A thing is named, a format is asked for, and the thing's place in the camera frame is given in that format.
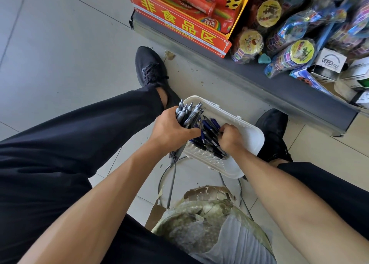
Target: forearm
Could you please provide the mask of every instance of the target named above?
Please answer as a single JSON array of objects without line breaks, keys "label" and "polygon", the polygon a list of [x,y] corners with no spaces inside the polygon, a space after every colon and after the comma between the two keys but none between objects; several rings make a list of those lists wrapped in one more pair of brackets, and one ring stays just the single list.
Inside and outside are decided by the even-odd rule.
[{"label": "forearm", "polygon": [[19,263],[100,263],[138,190],[163,156],[148,141],[64,212]]},{"label": "forearm", "polygon": [[247,150],[232,156],[284,235],[310,263],[369,260],[367,240],[303,183]]}]

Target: plastic tray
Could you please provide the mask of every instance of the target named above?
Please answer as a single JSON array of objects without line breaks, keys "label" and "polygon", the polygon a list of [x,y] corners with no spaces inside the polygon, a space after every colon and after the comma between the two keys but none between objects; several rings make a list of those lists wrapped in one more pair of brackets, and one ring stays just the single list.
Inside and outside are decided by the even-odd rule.
[{"label": "plastic tray", "polygon": [[[236,126],[242,134],[245,148],[254,155],[259,153],[264,144],[264,134],[259,128],[242,120],[240,116],[231,115],[230,113],[221,109],[219,105],[199,96],[194,95],[188,97],[183,103],[190,104],[191,102],[193,102],[194,105],[197,105],[199,102],[201,102],[203,104],[202,107],[206,108],[203,115],[208,118],[215,118],[220,126],[225,123]],[[208,165],[210,169],[218,171],[229,178],[237,179],[244,175],[232,157],[229,157],[225,160],[219,159],[210,152],[203,151],[195,147],[191,142],[187,143],[183,153],[189,158],[197,159],[200,162]]]}]

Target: hand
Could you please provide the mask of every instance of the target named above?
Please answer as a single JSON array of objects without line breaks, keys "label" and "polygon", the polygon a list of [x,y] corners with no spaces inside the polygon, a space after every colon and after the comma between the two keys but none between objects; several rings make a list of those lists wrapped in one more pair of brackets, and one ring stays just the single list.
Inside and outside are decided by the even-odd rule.
[{"label": "hand", "polygon": [[245,148],[242,135],[236,126],[224,124],[220,127],[219,132],[223,132],[223,135],[218,136],[220,147],[231,156],[236,151]]},{"label": "hand", "polygon": [[188,140],[201,136],[199,128],[187,129],[179,125],[176,108],[164,110],[156,119],[149,141],[157,144],[165,154],[176,151]]}]

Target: store shelf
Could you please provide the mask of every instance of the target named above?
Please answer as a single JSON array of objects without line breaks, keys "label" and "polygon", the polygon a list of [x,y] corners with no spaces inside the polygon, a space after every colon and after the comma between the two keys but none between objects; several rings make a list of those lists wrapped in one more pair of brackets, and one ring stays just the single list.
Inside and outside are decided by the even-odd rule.
[{"label": "store shelf", "polygon": [[134,29],[167,50],[213,72],[247,93],[264,100],[289,116],[339,136],[344,134],[358,110],[323,92],[307,86],[287,73],[268,79],[265,65],[256,62],[239,65],[229,55],[224,59],[163,25],[135,12]]}]

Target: tiled floor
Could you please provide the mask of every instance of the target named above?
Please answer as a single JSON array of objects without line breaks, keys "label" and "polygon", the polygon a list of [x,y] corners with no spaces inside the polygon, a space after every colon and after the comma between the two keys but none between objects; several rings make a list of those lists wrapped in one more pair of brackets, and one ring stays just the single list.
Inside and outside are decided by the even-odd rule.
[{"label": "tiled floor", "polygon": [[[73,109],[139,87],[134,54],[140,45],[161,57],[164,49],[131,30],[128,0],[0,0],[0,140]],[[255,123],[270,106],[181,57],[165,62],[170,84],[182,98],[200,95]],[[312,162],[369,191],[369,118],[359,116],[347,135],[332,138],[290,122],[285,141],[296,161]],[[152,125],[133,136],[90,179],[98,184],[150,136]],[[140,189],[128,213],[144,224],[168,166],[163,158]],[[166,203],[172,172],[163,180]],[[224,178],[237,196],[239,185]],[[254,219],[273,231],[279,263],[306,263],[284,238],[251,186],[243,197]],[[172,201],[190,188],[221,185],[218,173],[190,159],[178,164]]]}]

